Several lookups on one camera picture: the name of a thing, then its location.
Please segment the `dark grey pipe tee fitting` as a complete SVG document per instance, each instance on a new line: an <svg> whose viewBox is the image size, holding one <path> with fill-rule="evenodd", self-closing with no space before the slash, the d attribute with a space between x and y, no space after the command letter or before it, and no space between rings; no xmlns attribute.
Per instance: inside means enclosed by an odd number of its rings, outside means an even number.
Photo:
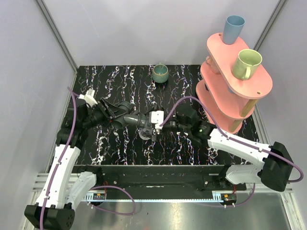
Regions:
<svg viewBox="0 0 307 230"><path fill-rule="evenodd" d="M124 115L113 119L111 125L114 128L121 129L126 125L135 125L137 128L143 128L149 123L148 115L141 114L138 110L132 112L132 104L122 101L117 105L121 111L124 112Z"/></svg>

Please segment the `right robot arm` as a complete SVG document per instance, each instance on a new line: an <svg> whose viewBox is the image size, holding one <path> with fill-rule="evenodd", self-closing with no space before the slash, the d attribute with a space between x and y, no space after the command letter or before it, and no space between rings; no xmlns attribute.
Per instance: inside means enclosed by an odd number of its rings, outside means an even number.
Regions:
<svg viewBox="0 0 307 230"><path fill-rule="evenodd" d="M155 133L183 132L198 145L228 152L249 161L249 165L227 166L218 177L218 185L224 190L235 184L262 183L269 189L283 192L293 169L293 161L285 145L274 142L262 144L238 137L216 125L200 119L194 109L177 109L173 118L164 122L163 111L149 113L149 121Z"/></svg>

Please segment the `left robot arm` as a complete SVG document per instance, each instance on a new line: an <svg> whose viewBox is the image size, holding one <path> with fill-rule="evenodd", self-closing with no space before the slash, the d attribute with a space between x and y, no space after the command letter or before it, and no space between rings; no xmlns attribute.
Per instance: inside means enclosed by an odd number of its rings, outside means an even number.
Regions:
<svg viewBox="0 0 307 230"><path fill-rule="evenodd" d="M103 186L101 170L88 170L80 174L72 187L68 187L75 162L88 137L89 129L110 126L130 110L124 103L113 105L105 99L89 104L87 99L73 99L57 133L55 155L47 180L35 204L27 205L24 215L40 230L69 230L75 210L92 188Z"/></svg>

